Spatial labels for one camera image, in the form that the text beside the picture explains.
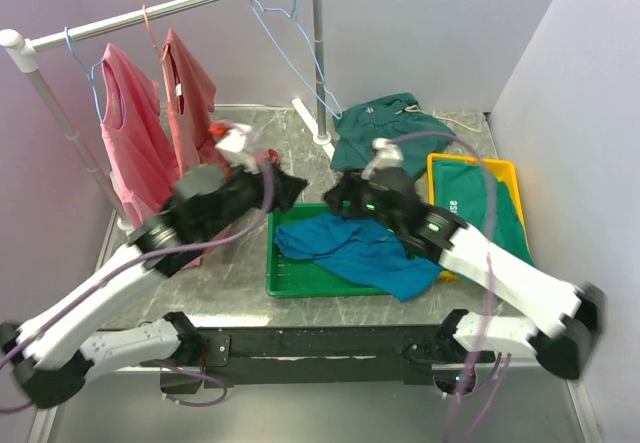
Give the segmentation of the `light blue wire hanger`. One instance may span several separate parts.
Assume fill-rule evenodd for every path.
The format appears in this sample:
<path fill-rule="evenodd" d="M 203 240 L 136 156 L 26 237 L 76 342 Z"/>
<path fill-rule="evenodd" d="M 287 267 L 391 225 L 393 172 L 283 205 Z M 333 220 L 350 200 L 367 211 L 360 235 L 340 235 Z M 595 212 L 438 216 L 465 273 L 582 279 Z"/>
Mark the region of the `light blue wire hanger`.
<path fill-rule="evenodd" d="M 327 88 L 324 56 L 316 52 L 321 37 L 311 37 L 300 19 L 298 0 L 287 7 L 250 0 L 250 8 L 277 52 L 320 105 L 331 116 L 342 115 L 336 96 Z"/>

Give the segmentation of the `blue t shirt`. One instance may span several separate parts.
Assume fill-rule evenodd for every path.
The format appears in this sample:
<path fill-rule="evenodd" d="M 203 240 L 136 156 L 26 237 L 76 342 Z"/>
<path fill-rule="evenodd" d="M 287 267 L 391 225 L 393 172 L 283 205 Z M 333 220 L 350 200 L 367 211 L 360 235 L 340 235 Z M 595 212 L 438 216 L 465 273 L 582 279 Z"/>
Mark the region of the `blue t shirt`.
<path fill-rule="evenodd" d="M 324 213 L 279 226 L 275 242 L 287 258 L 311 261 L 358 285 L 374 287 L 409 301 L 424 293 L 442 269 L 412 256 L 399 239 L 374 220 Z"/>

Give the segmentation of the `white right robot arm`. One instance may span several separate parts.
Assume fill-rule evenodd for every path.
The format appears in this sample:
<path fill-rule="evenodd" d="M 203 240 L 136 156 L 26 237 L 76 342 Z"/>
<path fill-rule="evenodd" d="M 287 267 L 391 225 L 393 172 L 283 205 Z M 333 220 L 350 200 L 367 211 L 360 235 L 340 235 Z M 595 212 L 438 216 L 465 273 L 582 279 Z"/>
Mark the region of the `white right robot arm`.
<path fill-rule="evenodd" d="M 379 222 L 413 255 L 462 276 L 519 311 L 487 324 L 469 310 L 452 311 L 440 327 L 439 353 L 449 361 L 472 351 L 533 357 L 542 368 L 577 380 L 604 332 L 606 296 L 597 286 L 552 277 L 487 240 L 456 214 L 421 200 L 400 167 L 364 178 L 346 171 L 324 193 L 334 214 Z"/>

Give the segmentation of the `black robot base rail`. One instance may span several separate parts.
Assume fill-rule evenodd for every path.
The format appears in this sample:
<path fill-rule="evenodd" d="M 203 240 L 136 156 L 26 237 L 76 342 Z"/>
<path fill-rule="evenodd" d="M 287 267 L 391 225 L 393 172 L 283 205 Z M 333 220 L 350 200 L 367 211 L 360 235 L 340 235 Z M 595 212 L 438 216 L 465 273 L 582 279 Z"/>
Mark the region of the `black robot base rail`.
<path fill-rule="evenodd" d="M 436 325 L 205 328 L 163 363 L 204 369 L 229 386 L 401 381 L 430 385 L 467 352 Z"/>

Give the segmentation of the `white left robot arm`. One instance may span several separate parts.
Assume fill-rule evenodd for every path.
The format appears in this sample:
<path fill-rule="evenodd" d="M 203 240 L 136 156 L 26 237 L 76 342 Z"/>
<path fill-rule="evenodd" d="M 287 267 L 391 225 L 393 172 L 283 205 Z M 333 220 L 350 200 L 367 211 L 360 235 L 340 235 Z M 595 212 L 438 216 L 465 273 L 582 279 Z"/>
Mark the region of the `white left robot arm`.
<path fill-rule="evenodd" d="M 214 165 L 189 171 L 160 211 L 84 283 L 44 313 L 1 325 L 3 365 L 27 404 L 56 407 L 106 373 L 152 361 L 178 371 L 201 358 L 205 343 L 182 312 L 146 327 L 102 334 L 100 328 L 145 292 L 173 277 L 207 250 L 223 245 L 219 233 L 252 209 L 286 212 L 307 187 L 271 161 L 229 177 Z"/>

